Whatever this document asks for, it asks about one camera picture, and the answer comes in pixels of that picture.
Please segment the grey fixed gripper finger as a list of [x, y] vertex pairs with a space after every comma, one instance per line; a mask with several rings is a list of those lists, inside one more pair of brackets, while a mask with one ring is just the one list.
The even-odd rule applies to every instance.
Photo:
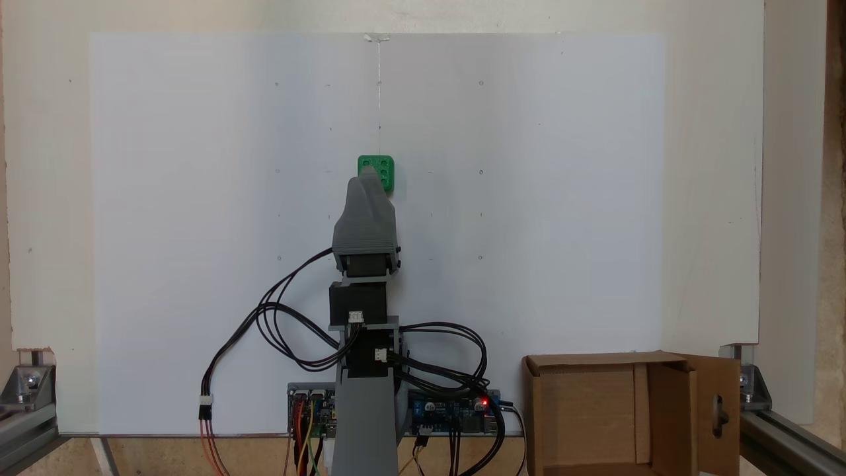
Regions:
[[344, 210], [334, 226], [335, 232], [356, 227], [390, 232], [397, 230], [395, 208], [378, 176], [351, 178], [345, 198]]

